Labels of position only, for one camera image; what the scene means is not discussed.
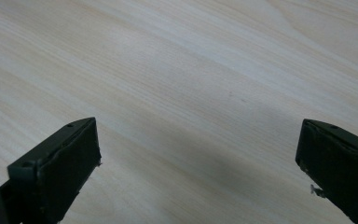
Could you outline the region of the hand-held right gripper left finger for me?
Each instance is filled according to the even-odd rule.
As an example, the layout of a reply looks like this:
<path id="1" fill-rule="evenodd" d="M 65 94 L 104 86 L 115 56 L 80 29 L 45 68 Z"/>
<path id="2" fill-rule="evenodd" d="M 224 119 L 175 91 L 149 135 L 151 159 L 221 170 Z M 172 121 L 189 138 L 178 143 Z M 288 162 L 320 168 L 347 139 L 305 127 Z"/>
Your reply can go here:
<path id="1" fill-rule="evenodd" d="M 64 125 L 12 162 L 1 187 L 10 224 L 58 224 L 101 164 L 95 118 Z"/>

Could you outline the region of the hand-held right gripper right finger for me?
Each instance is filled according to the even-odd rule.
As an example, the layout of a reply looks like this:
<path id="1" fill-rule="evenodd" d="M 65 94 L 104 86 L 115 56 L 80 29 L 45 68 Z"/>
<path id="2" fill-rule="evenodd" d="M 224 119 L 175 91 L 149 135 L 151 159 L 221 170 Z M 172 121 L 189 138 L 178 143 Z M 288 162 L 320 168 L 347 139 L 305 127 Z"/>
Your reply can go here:
<path id="1" fill-rule="evenodd" d="M 314 119 L 302 122 L 296 163 L 327 198 L 358 224 L 358 136 Z"/>

